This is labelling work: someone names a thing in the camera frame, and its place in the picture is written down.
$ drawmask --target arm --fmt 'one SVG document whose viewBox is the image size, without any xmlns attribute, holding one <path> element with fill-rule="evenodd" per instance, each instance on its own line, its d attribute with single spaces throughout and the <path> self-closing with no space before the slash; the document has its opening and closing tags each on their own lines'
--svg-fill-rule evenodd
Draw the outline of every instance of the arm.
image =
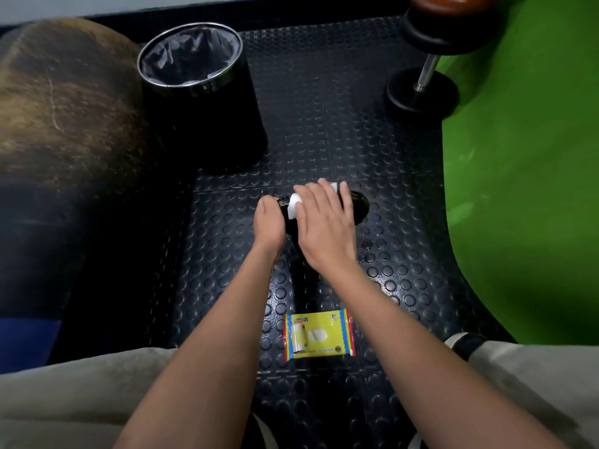
<svg viewBox="0 0 599 449">
<path fill-rule="evenodd" d="M 393 389 L 431 449 L 565 446 L 510 402 L 448 347 L 402 311 L 356 263 L 347 183 L 343 208 L 325 180 L 296 186 L 299 245 L 360 325 Z"/>
<path fill-rule="evenodd" d="M 258 202 L 254 234 L 239 272 L 152 385 L 116 449 L 241 445 L 271 272 L 285 240 L 274 197 Z"/>
</svg>

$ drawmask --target hand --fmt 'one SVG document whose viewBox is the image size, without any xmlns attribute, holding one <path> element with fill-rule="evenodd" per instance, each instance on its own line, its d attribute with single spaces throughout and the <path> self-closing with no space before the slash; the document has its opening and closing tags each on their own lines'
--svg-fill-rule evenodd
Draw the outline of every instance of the hand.
<svg viewBox="0 0 599 449">
<path fill-rule="evenodd" d="M 343 207 L 335 190 L 324 178 L 295 186 L 301 203 L 295 207 L 299 247 L 310 266 L 327 277 L 340 264 L 356 262 L 356 226 L 348 183 L 341 183 Z"/>
<path fill-rule="evenodd" d="M 258 202 L 254 213 L 254 244 L 253 247 L 266 249 L 279 258 L 285 242 L 285 219 L 272 195 L 265 195 Z"/>
</svg>

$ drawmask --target metal bar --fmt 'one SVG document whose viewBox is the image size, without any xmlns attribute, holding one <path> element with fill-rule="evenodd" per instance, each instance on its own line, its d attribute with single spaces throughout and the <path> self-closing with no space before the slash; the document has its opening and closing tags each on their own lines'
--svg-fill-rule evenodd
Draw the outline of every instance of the metal bar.
<svg viewBox="0 0 599 449">
<path fill-rule="evenodd" d="M 424 90 L 426 90 L 427 85 L 431 81 L 432 75 L 435 74 L 435 68 L 437 67 L 439 58 L 439 55 L 433 54 L 429 54 L 428 57 L 426 57 L 426 61 L 422 67 L 422 72 L 418 78 L 418 82 L 414 84 L 414 89 L 419 93 L 422 93 Z"/>
</svg>

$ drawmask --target black rubber mat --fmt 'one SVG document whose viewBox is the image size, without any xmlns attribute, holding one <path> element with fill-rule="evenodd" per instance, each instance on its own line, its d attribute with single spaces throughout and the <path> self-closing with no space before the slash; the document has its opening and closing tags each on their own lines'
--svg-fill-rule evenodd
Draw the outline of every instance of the black rubber mat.
<svg viewBox="0 0 599 449">
<path fill-rule="evenodd" d="M 241 265 L 259 197 L 288 195 L 294 184 L 321 176 L 348 180 L 369 198 L 358 226 L 359 261 L 390 299 L 440 338 L 459 331 L 509 338 L 452 254 L 440 126 L 401 123 L 383 107 L 386 80 L 424 60 L 399 37 L 399 23 L 373 18 L 243 34 L 270 146 L 247 173 L 197 176 L 170 347 L 183 343 Z M 256 413 L 281 448 L 397 447 L 412 436 L 356 326 L 355 357 L 285 362 L 283 314 L 342 305 L 288 241 L 264 313 L 255 396 Z"/>
</svg>

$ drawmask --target white wall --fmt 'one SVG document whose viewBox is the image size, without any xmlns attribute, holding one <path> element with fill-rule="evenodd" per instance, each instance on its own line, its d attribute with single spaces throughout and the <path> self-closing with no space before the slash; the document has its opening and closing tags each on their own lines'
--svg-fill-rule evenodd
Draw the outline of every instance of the white wall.
<svg viewBox="0 0 599 449">
<path fill-rule="evenodd" d="M 45 17 L 113 14 L 152 7 L 223 1 L 230 0 L 0 0 L 0 25 Z"/>
</svg>

